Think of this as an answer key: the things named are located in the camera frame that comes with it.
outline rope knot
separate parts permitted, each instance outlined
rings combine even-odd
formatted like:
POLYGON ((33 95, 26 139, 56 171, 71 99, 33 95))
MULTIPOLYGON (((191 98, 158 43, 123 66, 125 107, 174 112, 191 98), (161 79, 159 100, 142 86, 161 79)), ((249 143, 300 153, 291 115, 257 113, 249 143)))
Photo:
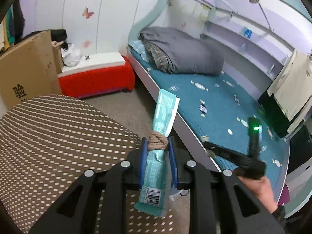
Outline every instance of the rope knot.
POLYGON ((168 138, 162 135, 159 132, 153 131, 149 136, 149 144, 147 146, 148 150, 162 149, 167 148, 169 141, 168 138))

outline screw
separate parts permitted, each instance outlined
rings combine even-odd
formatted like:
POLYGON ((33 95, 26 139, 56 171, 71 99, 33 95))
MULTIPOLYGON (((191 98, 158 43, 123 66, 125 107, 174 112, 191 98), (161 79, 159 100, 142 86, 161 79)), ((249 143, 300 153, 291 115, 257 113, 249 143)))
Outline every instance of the screw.
POLYGON ((230 176, 232 176, 232 171, 231 170, 229 170, 229 169, 225 169, 224 171, 223 171, 223 175, 224 176, 227 176, 227 177, 230 177, 230 176))
POLYGON ((130 162, 129 161, 122 161, 120 164, 122 167, 127 168, 130 166, 130 162))
POLYGON ((189 166, 189 167, 195 167, 195 166, 196 166, 196 162, 193 161, 193 160, 188 160, 188 161, 186 162, 186 164, 187 164, 187 166, 189 166))
POLYGON ((86 176, 86 177, 92 177, 93 174, 94 174, 94 171, 93 171, 93 170, 86 170, 86 171, 85 171, 85 176, 86 176))

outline sleeve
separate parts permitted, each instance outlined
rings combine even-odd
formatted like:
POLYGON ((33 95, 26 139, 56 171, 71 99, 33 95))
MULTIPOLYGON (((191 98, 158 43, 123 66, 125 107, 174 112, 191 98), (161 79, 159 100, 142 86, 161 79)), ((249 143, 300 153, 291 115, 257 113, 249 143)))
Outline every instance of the sleeve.
POLYGON ((275 210, 272 215, 276 219, 279 225, 282 226, 286 234, 289 234, 286 226, 286 219, 285 219, 285 208, 284 206, 278 206, 277 210, 275 210))

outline gray blanket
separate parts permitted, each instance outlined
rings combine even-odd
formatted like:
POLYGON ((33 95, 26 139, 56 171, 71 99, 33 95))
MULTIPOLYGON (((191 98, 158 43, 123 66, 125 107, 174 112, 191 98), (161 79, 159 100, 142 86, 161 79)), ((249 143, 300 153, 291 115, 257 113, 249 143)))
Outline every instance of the gray blanket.
POLYGON ((150 51, 157 68, 162 72, 207 75, 221 73, 224 63, 223 55, 205 40, 193 38, 175 28, 164 27, 143 29, 140 35, 149 44, 147 47, 156 46, 160 49, 153 48, 150 51), (159 60, 165 60, 164 56, 168 62, 159 62, 159 60))

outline polka dot fabric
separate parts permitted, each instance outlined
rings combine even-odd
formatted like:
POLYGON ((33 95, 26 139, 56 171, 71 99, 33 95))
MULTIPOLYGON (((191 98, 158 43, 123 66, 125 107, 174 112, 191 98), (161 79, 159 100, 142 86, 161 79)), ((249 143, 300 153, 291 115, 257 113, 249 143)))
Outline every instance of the polka dot fabric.
POLYGON ((140 142, 136 134, 81 100, 62 95, 26 100, 0 119, 2 203, 28 233, 85 170, 110 169, 140 142))
POLYGON ((129 233, 176 233, 174 215, 169 209, 166 217, 156 217, 136 210, 133 206, 138 201, 139 191, 127 191, 127 226, 129 233))

